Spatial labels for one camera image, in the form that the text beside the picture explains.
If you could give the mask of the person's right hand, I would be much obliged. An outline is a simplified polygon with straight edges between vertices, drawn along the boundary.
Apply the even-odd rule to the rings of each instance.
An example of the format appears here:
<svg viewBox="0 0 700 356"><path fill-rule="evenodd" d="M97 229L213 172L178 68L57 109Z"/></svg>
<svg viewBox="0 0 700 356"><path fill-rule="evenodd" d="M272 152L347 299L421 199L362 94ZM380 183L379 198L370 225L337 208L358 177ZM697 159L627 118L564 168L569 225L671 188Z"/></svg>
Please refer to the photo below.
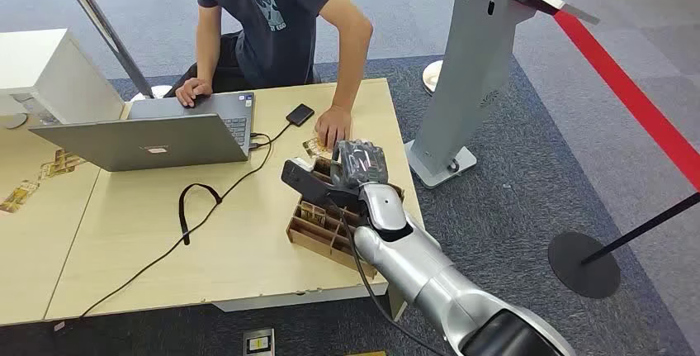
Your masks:
<svg viewBox="0 0 700 356"><path fill-rule="evenodd" d="M210 82L200 78L190 78L175 89L176 99L185 108L195 107L199 99L209 97L212 93Z"/></svg>

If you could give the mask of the person's left hand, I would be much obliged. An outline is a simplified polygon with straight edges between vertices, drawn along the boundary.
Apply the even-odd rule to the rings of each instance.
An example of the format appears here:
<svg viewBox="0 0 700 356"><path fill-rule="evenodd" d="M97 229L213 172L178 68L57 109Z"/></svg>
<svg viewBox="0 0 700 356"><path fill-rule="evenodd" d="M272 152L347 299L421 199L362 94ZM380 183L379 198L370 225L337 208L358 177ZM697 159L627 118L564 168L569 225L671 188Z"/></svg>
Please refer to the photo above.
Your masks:
<svg viewBox="0 0 700 356"><path fill-rule="evenodd" d="M333 150L341 140L351 135L352 113L349 108L332 105L319 117L315 124L319 144Z"/></svg>

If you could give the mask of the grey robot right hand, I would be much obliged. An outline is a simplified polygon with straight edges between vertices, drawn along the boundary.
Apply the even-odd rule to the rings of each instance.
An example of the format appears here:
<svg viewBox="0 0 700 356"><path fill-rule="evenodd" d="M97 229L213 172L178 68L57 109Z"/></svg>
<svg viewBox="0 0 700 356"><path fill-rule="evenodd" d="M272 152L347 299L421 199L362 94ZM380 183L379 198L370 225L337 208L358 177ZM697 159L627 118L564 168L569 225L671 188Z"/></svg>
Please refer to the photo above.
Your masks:
<svg viewBox="0 0 700 356"><path fill-rule="evenodd" d="M384 150L367 140L341 140L333 149L330 178L339 187L389 182Z"/></svg>

